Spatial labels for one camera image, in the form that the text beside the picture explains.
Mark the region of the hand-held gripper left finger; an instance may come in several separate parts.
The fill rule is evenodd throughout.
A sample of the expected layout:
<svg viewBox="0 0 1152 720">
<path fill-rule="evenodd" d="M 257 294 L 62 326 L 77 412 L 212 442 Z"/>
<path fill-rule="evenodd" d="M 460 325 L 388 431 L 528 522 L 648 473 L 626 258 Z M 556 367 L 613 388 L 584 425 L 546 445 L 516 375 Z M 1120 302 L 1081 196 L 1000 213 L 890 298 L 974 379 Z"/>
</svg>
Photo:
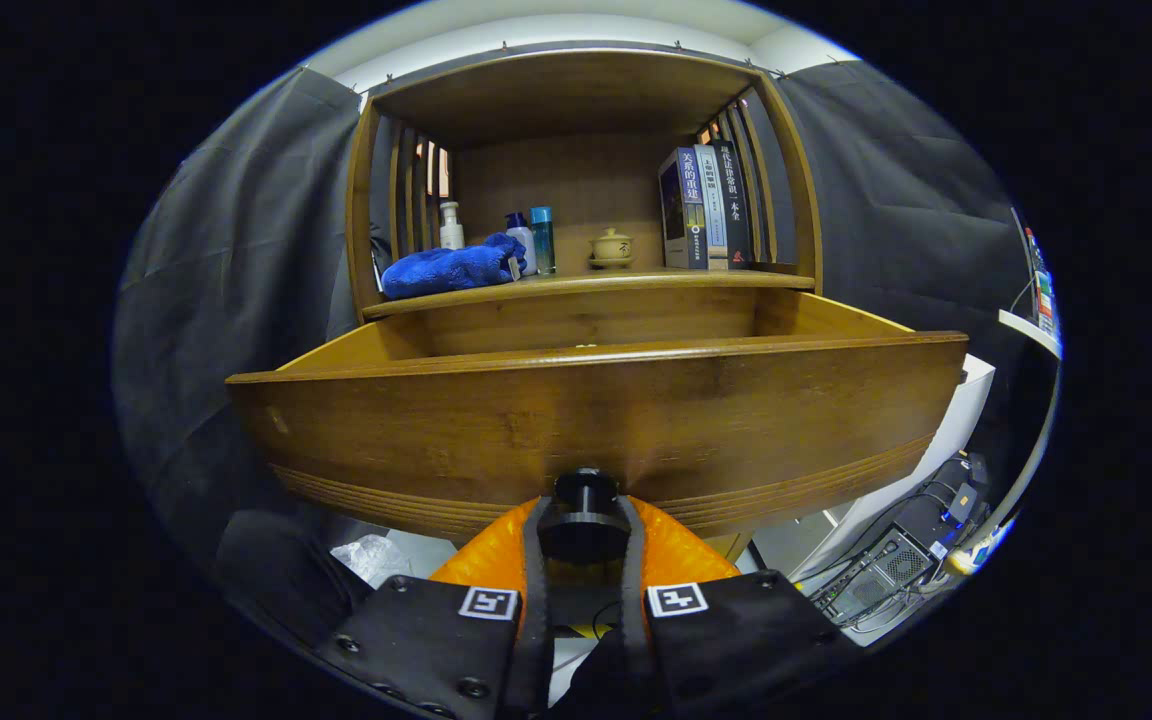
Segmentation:
<svg viewBox="0 0 1152 720">
<path fill-rule="evenodd" d="M 396 575 L 317 644 L 349 685 L 411 719 L 536 719 L 548 707 L 554 646 L 539 497 L 507 511 L 515 547 L 494 556 L 502 582 Z"/>
</svg>

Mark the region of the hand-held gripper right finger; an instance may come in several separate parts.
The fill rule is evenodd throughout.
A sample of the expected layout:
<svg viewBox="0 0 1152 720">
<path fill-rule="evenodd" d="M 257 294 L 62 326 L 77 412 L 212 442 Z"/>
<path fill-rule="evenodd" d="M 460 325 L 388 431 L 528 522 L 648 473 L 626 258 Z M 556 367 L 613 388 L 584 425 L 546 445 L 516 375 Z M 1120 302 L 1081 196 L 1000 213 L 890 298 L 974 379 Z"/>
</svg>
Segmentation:
<svg viewBox="0 0 1152 720">
<path fill-rule="evenodd" d="M 861 660 L 861 644 L 781 571 L 741 573 L 668 511 L 617 497 L 630 528 L 621 639 L 659 717 L 776 717 Z"/>
</svg>

